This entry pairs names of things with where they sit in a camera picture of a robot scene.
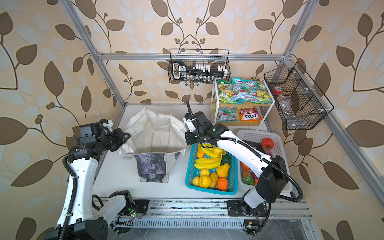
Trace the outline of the cream canvas grocery bag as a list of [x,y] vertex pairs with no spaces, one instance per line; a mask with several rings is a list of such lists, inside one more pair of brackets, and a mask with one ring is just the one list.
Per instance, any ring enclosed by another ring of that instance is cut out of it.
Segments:
[[140,182],[167,184],[170,169],[186,153],[186,131],[185,123],[174,116],[143,108],[123,128],[131,137],[119,156],[136,162]]

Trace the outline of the teal red snack bag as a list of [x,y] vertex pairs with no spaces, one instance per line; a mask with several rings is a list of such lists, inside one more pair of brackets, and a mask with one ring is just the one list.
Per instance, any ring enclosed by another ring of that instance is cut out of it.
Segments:
[[257,96],[257,82],[252,80],[243,80],[239,78],[232,78],[232,99],[234,101],[242,102],[255,102],[258,100]]

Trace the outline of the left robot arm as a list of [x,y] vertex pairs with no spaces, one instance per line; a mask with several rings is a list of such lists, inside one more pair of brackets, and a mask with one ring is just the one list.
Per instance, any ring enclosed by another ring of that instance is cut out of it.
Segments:
[[69,173],[69,184],[61,216],[46,240],[106,240],[116,216],[134,210],[128,190],[112,193],[96,214],[92,212],[93,186],[101,155],[115,152],[130,138],[111,120],[101,119],[80,126],[80,138],[62,162]]

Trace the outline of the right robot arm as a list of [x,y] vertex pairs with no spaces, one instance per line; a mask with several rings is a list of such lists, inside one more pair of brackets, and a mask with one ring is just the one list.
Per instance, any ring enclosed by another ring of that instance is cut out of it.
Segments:
[[233,155],[248,166],[259,178],[258,183],[248,190],[240,200],[241,212],[246,216],[254,214],[264,203],[274,203],[278,198],[300,202],[303,191],[288,174],[285,160],[280,156],[263,154],[240,140],[228,127],[213,125],[203,112],[193,113],[188,109],[183,121],[188,126],[185,132],[187,145],[196,143],[213,144]]

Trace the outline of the yellow bell pepper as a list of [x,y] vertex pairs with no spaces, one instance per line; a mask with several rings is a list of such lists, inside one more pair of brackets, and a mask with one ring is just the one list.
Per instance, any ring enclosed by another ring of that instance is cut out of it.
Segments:
[[200,176],[199,187],[208,188],[211,185],[211,183],[212,183],[212,180],[209,176],[207,175]]

